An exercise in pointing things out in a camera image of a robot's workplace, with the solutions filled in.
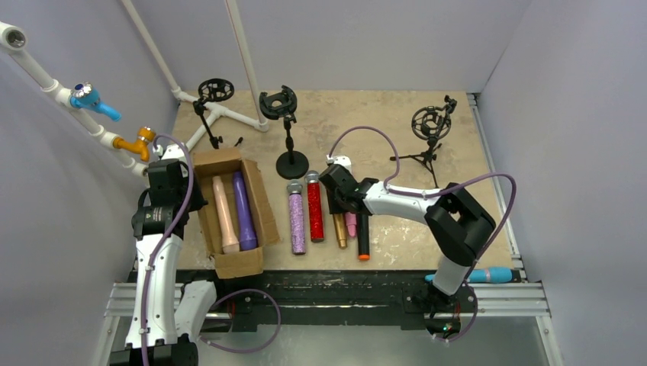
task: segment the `black round base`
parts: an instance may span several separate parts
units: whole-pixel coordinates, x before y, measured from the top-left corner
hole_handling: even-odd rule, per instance
[[[301,178],[310,167],[305,155],[298,151],[292,151],[292,153],[295,155],[294,164],[290,164],[290,157],[287,151],[276,159],[276,172],[284,179]]]

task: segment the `purple dildo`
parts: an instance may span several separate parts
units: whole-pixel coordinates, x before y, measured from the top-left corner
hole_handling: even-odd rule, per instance
[[[247,200],[247,188],[243,180],[242,172],[233,174],[233,195],[236,197],[236,209],[238,210],[238,227],[240,229],[239,242],[240,250],[251,250],[258,246],[256,241],[256,232],[254,232],[254,222],[249,210],[249,201]]]

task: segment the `cardboard box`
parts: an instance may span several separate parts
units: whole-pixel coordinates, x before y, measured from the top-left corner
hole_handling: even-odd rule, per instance
[[[281,240],[276,228],[272,208],[269,206],[265,186],[258,165],[252,160],[243,159],[238,148],[214,149],[197,152],[193,155],[193,166],[198,177],[198,184],[208,204],[198,211],[207,253],[214,260],[219,278],[237,278],[257,275],[263,270],[263,246],[276,244]],[[233,221],[233,228],[240,236],[238,212],[233,196],[233,173],[241,171],[247,188],[249,208],[252,212],[254,229],[259,246],[244,252],[224,254],[218,212],[215,203],[212,178],[222,177],[227,203]]]

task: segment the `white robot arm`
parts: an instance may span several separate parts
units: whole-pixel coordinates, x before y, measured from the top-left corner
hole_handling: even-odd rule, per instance
[[[443,252],[433,278],[433,288],[441,297],[456,293],[494,232],[494,219],[464,188],[440,197],[431,197],[439,189],[387,189],[383,181],[373,178],[357,182],[336,162],[321,173],[319,180],[349,212],[390,215],[426,224]]]
[[[188,188],[188,166],[185,156],[177,145],[157,149],[155,153],[161,160],[151,162],[148,167],[150,188],[142,193],[138,209],[132,219],[134,235],[137,239],[137,292],[130,331],[126,338],[129,349],[142,348],[142,329],[146,330],[146,347],[174,345],[184,337],[189,343],[198,338],[200,328],[209,308],[216,300],[213,282],[194,281],[187,284],[183,296],[175,310],[175,270],[182,247],[184,225],[188,212],[204,206],[204,198],[196,182],[188,209],[175,226],[168,239],[155,253],[164,231],[169,227]],[[148,196],[150,205],[144,206]],[[155,255],[153,265],[150,257]],[[143,288],[144,276],[150,273],[148,291]],[[140,319],[143,295],[148,293],[146,319]]]

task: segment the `white wall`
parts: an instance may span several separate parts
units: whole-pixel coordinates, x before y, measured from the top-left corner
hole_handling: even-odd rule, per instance
[[[647,3],[534,0],[480,101],[569,365],[645,364]]]
[[[23,27],[65,85],[94,82],[124,115],[93,114],[107,128],[169,131],[175,103],[117,2],[2,2],[0,21]],[[2,53],[0,69],[0,363],[86,366],[111,285],[133,264],[143,182]]]
[[[529,3],[238,0],[260,88],[471,92]],[[224,0],[134,4],[181,87],[218,77],[249,88]]]

